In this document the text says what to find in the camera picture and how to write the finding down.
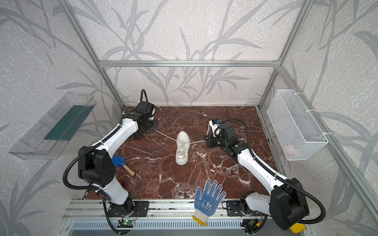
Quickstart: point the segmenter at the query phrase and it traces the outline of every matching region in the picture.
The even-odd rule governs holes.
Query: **yellow cap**
[[[306,226],[304,224],[296,223],[291,226],[290,229],[293,233],[300,233],[306,229]]]

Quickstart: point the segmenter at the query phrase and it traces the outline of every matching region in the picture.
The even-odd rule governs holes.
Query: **blue shovel blade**
[[[121,156],[113,156],[112,162],[116,167],[118,167],[120,165],[123,165],[123,163],[125,162],[125,159]]]

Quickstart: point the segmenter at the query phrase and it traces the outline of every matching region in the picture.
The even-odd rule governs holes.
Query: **white shoelace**
[[[168,135],[163,134],[163,133],[160,132],[160,131],[157,131],[157,130],[155,130],[155,131],[158,132],[159,134],[162,134],[162,135],[166,136],[167,138],[170,138],[170,139],[172,139],[173,141],[176,141],[176,142],[177,142],[176,139],[173,139],[173,138],[169,137]],[[205,142],[205,140],[196,141],[196,142],[191,142],[191,143],[189,143],[189,144],[192,144],[192,143],[200,143],[200,142]]]

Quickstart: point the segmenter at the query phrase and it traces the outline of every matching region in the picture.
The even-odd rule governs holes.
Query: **wallpaper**
[[[53,235],[71,199],[82,191],[62,183],[83,145],[107,134],[121,110],[55,1],[0,2],[0,234]],[[97,103],[54,161],[21,160],[9,149],[66,93]],[[77,172],[69,176],[83,185]]]
[[[378,1],[311,8],[285,68],[378,194]]]
[[[302,0],[69,0],[100,60],[276,60]]]
[[[318,234],[324,236],[378,235],[378,225],[355,193],[354,187],[339,168],[327,146],[308,160],[287,161],[266,113],[277,89],[288,89],[279,75],[268,92],[261,111],[272,143],[278,152],[276,158],[279,158],[282,163],[286,176],[289,179],[298,179],[304,190],[320,200],[326,209],[325,219],[314,225]],[[309,218],[317,217],[320,214],[319,207],[309,199],[307,199],[307,203],[311,214]]]
[[[106,68],[125,104],[137,104],[144,88],[155,105],[256,105],[271,67]]]

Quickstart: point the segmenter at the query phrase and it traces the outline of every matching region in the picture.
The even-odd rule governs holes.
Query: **red marble surface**
[[[213,118],[244,120],[250,132],[250,145],[268,165],[277,169],[267,143],[256,108],[180,106],[158,107],[158,131],[176,139],[184,130],[192,142],[203,140],[208,121]],[[246,138],[245,128],[238,121],[230,121],[238,138]],[[115,155],[126,159],[135,176],[117,167],[116,177],[134,199],[194,198],[197,186],[204,186],[206,179],[216,179],[223,185],[226,198],[239,198],[248,191],[268,195],[263,185],[243,166],[228,157],[220,148],[207,148],[205,142],[191,144],[189,160],[184,166],[175,161],[176,142],[155,132],[148,131],[140,140],[128,139]],[[87,198],[99,198],[88,193]]]

